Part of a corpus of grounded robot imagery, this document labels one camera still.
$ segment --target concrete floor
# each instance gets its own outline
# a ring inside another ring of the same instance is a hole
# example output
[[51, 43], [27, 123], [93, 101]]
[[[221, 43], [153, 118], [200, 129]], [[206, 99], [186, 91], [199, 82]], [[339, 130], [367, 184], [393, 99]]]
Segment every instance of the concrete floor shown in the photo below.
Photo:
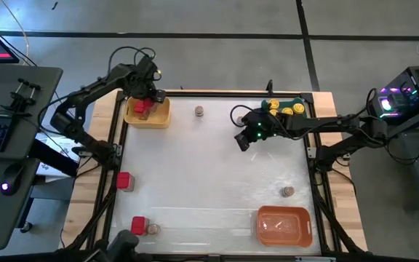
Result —
[[[55, 1], [7, 2], [27, 31], [301, 33], [295, 0], [77, 0], [58, 1], [55, 10]], [[303, 0], [303, 6], [310, 34], [419, 36], [419, 0]], [[0, 30], [19, 31], [1, 4]], [[22, 38], [7, 39], [24, 50]], [[30, 42], [36, 63], [64, 70], [60, 95], [104, 75], [108, 56], [123, 45], [157, 51], [161, 88], [262, 90], [273, 79], [275, 90], [311, 91], [301, 40], [31, 37]], [[319, 88], [333, 93], [338, 113], [356, 112], [370, 88], [388, 84], [407, 66], [419, 66], [416, 45], [312, 41]], [[121, 51], [114, 63], [131, 61], [132, 55]], [[416, 195], [409, 170], [385, 151], [364, 149], [353, 155], [351, 173], [370, 251], [419, 258], [419, 212], [402, 209]], [[41, 224], [39, 230], [14, 233], [0, 255], [57, 248], [67, 206], [47, 200], [33, 205], [29, 218]], [[46, 229], [45, 223], [54, 226]]]

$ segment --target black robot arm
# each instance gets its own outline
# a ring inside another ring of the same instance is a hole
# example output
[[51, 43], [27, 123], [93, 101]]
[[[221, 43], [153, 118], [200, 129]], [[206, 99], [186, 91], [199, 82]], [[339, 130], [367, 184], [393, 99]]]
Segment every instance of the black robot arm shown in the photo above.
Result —
[[262, 108], [250, 111], [242, 118], [244, 130], [236, 135], [239, 147], [246, 151], [250, 143], [266, 140], [273, 136], [299, 140], [315, 132], [347, 132], [351, 137], [332, 146], [320, 146], [314, 153], [315, 168], [330, 171], [339, 156], [352, 154], [363, 147], [377, 148], [384, 145], [387, 124], [373, 116], [358, 117], [334, 116], [323, 118], [305, 118], [300, 114], [278, 113], [273, 116]]
[[[56, 108], [50, 124], [60, 134], [82, 144], [86, 151], [92, 153], [93, 159], [111, 170], [119, 163], [116, 147], [104, 140], [98, 141], [85, 132], [83, 125], [87, 106], [117, 88], [123, 89], [126, 96], [141, 100], [150, 98], [163, 103], [166, 92], [157, 90], [153, 84], [157, 72], [158, 68], [148, 56], [144, 56], [138, 65], [118, 64], [106, 77], [98, 78], [96, 82], [69, 94]], [[75, 110], [75, 118], [68, 114], [69, 109]]]

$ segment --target red block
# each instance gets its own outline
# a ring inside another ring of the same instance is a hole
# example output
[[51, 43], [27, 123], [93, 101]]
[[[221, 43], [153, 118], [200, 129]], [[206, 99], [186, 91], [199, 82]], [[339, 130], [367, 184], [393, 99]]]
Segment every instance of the red block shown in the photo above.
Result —
[[130, 231], [136, 236], [146, 235], [146, 227], [148, 226], [148, 219], [145, 217], [133, 217], [132, 228]]
[[141, 100], [137, 101], [134, 106], [134, 112], [141, 114], [144, 111], [145, 111], [145, 104], [143, 103], [143, 101]]
[[116, 188], [122, 191], [134, 190], [134, 177], [128, 172], [119, 172], [116, 180]]

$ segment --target plastic tray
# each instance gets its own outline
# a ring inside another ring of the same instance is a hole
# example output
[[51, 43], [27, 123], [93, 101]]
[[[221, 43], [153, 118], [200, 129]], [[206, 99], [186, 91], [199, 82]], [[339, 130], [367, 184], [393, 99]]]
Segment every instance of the plastic tray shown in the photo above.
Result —
[[171, 103], [168, 98], [158, 105], [155, 112], [150, 113], [148, 119], [142, 120], [134, 112], [137, 99], [129, 98], [125, 107], [124, 121], [138, 128], [167, 128], [171, 122]]
[[262, 206], [257, 228], [264, 245], [309, 247], [313, 242], [310, 215], [303, 207]]

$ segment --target computer mouse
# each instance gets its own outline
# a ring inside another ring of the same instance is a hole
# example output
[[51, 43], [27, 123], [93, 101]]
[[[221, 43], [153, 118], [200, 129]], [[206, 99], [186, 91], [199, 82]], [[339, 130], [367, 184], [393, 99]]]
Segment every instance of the computer mouse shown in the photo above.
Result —
[[19, 163], [11, 164], [6, 168], [1, 182], [1, 193], [6, 196], [12, 196], [17, 192], [22, 178], [23, 165]]

